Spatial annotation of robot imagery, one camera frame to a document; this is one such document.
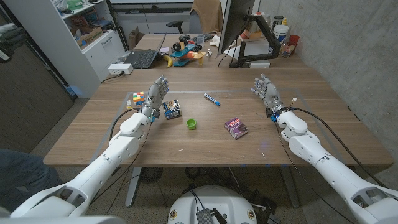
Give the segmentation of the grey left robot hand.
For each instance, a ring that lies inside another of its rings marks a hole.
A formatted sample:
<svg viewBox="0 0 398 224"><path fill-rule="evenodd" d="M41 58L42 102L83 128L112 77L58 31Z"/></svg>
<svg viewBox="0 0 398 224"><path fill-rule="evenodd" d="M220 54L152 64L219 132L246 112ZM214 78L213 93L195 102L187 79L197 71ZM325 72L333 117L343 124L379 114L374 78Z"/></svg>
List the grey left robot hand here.
<svg viewBox="0 0 398 224"><path fill-rule="evenodd" d="M147 97L139 110L141 114L144 114L147 117L159 117L162 100L169 91L168 83L168 79L162 75L150 86L147 92Z"/></svg>

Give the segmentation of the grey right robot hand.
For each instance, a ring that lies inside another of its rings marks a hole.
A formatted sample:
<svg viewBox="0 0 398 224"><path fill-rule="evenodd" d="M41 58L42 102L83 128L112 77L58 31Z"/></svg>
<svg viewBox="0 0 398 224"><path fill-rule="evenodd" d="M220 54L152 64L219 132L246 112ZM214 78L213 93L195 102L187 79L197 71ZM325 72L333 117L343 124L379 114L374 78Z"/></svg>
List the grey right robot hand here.
<svg viewBox="0 0 398 224"><path fill-rule="evenodd" d="M260 78L254 79L254 88L251 91L263 101L268 117L278 117L286 111L277 88L263 73Z"/></svg>

